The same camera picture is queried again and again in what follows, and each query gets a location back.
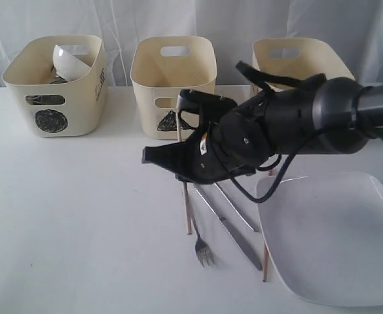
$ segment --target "chopstick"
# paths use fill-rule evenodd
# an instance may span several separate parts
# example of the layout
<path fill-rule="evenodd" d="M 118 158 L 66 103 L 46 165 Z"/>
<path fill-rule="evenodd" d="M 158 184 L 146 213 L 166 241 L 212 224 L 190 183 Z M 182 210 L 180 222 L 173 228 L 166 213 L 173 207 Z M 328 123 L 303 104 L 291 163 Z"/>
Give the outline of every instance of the chopstick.
<path fill-rule="evenodd" d="M 273 170 L 271 169 L 268 172 L 268 176 L 273 176 Z M 270 259 L 270 252 L 268 251 L 268 248 L 265 244 L 264 239 L 264 265 L 263 265 L 263 282 L 265 283 L 267 281 L 267 274 L 268 274 L 268 260 Z"/>
<path fill-rule="evenodd" d="M 177 139 L 179 142 L 182 142 L 181 138 L 181 124 L 179 122 L 178 112 L 175 114 L 176 124 L 177 124 Z M 187 218 L 187 234 L 192 234 L 191 226 L 191 205 L 189 197 L 189 189 L 186 182 L 183 182 L 183 196 L 184 196 L 184 205 L 185 205 L 185 216 Z"/>

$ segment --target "white curtain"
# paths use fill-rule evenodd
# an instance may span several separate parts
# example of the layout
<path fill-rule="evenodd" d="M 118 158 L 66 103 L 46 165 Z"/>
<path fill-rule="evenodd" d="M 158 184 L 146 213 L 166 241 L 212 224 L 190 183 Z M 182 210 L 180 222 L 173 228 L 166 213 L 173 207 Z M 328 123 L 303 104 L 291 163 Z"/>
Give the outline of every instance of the white curtain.
<path fill-rule="evenodd" d="M 161 35 L 211 40 L 218 84 L 247 84 L 234 65 L 268 37 L 321 39 L 358 80 L 383 82 L 383 0 L 0 0 L 0 86 L 28 42 L 76 33 L 103 38 L 111 85 L 131 86 L 137 43 Z"/>

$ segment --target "plastic basket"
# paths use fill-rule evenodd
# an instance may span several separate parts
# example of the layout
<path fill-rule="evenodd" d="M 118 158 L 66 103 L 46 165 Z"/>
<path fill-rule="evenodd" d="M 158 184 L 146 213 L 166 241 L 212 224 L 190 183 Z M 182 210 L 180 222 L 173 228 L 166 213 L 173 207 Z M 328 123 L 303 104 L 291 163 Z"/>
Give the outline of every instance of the plastic basket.
<path fill-rule="evenodd" d="M 337 53 L 325 42 L 312 38 L 271 38 L 253 44 L 252 64 L 263 72 L 307 79 L 312 75 L 324 73 L 328 79 L 349 77 L 353 74 Z M 290 87 L 270 84 L 275 90 Z M 252 92 L 259 89 L 254 85 Z"/>
<path fill-rule="evenodd" d="M 54 46 L 85 46 L 87 54 L 76 56 L 91 70 L 86 76 L 63 84 L 48 84 L 56 72 Z M 102 40 L 93 35 L 48 36 L 31 41 L 3 74 L 3 81 L 30 129 L 42 137 L 74 136 L 91 132 L 100 120 L 107 94 Z M 50 105 L 31 99 L 62 99 Z"/>
<path fill-rule="evenodd" d="M 164 48 L 175 47 L 184 54 L 167 56 Z M 214 93 L 217 64 L 210 41 L 197 36 L 153 37 L 141 41 L 130 73 L 143 131 L 155 139 L 176 139 L 176 101 L 179 92 L 192 88 Z M 191 134 L 198 116 L 184 113 L 181 134 Z"/>

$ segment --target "white tabletop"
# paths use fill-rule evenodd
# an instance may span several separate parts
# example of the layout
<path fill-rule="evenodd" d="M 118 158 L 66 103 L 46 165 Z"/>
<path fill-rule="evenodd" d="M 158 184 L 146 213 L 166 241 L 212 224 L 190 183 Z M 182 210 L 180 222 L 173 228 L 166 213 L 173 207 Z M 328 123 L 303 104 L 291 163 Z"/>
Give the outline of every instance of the white tabletop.
<path fill-rule="evenodd" d="M 241 101 L 249 87 L 218 92 Z M 263 283 L 192 191 L 202 236 L 218 256 L 217 267 L 202 268 L 195 235 L 186 235 L 181 184 L 141 164 L 144 146 L 163 143 L 141 132 L 132 88 L 110 88 L 97 130 L 70 138 L 32 135 L 0 88 L 0 314 L 383 313 L 304 302 L 273 267 Z M 383 145 L 370 142 L 351 156 L 298 156 L 289 174 L 338 171 L 366 171 L 383 183 Z M 240 181 L 254 193 L 259 178 Z M 258 222 L 256 206 L 225 186 Z M 214 187 L 205 189 L 262 256 L 262 236 Z"/>

